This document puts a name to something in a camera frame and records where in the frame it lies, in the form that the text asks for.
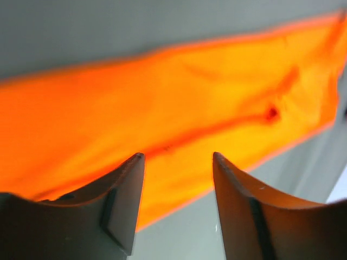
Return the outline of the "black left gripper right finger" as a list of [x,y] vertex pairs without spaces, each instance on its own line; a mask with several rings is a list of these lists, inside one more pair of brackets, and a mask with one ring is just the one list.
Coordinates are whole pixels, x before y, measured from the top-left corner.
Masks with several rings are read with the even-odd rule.
[[213,180],[227,259],[346,259],[346,200],[297,198],[218,152]]

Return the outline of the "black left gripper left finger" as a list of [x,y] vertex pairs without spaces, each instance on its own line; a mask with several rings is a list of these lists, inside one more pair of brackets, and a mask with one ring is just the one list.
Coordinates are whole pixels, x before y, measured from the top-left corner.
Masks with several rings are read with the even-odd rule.
[[133,250],[145,157],[54,201],[1,193],[1,259],[127,259]]

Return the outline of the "orange t shirt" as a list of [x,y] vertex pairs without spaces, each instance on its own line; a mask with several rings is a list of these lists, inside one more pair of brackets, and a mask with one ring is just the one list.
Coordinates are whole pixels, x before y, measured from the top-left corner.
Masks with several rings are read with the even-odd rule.
[[1,81],[1,191],[56,199],[146,155],[138,229],[333,124],[346,13]]

